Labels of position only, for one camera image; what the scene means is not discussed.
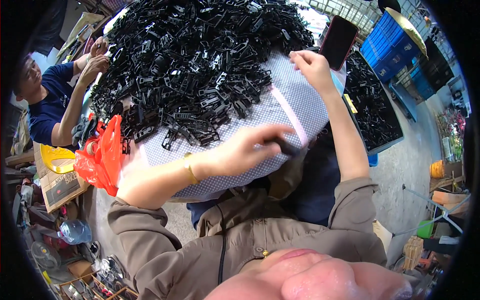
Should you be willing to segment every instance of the polka dot cloth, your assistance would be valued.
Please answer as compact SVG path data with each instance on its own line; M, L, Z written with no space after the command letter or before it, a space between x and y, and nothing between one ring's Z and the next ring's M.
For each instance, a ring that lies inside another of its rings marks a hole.
M304 127L308 139L311 140L328 122L328 114L322 98L299 71L293 70L293 65L284 54L279 52L272 53L263 66L265 69L272 71L273 83L288 101ZM332 78L339 93L343 93L346 76L345 64L339 72L332 71ZM220 141L212 143L208 147L190 146L183 138L178 138L172 143L171 151L167 151L161 146L167 134L167 129L159 128L155 135L143 141L149 165L165 164L183 158L186 152L201 152L213 148L222 141L229 139L240 127L255 127L265 123L279 123L292 126L280 104L267 89L260 95L260 100L259 104L252 106L252 114L246 119L239 120L236 116L231 115L231 122L218 128ZM287 140L297 147L301 146L297 135L288 136ZM240 176L210 177L199 184L186 187L176 193L174 197L193 198L201 201L218 198L219 191L235 186L243 186L256 178L268 175L278 170L287 159L286 155L280 154L262 162L254 169Z

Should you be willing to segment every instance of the woman's lips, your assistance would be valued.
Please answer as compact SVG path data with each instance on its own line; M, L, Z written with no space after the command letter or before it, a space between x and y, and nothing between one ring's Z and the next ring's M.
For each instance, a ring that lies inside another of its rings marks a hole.
M315 250L312 250L312 249L296 249L296 250L292 250L286 254L283 254L282 256L280 256L280 258L278 259L278 262L281 262L285 259L288 259L288 258L292 258L292 257L296 257L296 256L301 256L301 255L304 255L304 254L309 254L309 253L315 253L315 254L318 254L317 251Z

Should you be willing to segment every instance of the man's hand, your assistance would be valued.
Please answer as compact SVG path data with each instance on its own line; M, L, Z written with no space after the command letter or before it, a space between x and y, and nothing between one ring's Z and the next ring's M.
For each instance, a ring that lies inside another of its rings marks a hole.
M302 72L321 97L336 91L330 74L330 66L323 55L307 50L292 51L290 52L290 62L295 63L295 70Z
M104 55L107 50L108 40L106 38L103 38L102 36L99 37L90 48L90 59L96 57L97 55Z
M90 59L85 66L85 69L80 74L79 82L89 85L96 79L98 73L105 73L108 68L108 57L104 55L97 55Z

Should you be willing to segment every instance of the gold bracelet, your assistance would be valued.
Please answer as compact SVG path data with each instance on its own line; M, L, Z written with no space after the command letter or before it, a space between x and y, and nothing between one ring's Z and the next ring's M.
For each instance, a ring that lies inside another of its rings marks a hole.
M192 184L197 184L197 183L199 183L199 181L197 180L197 178L193 174L192 166L190 165L190 161L188 160L188 157L190 157L191 155L192 155L191 152L187 152L183 156L183 161L185 162L184 167L185 167L185 169L187 169L190 172L190 178L192 180Z

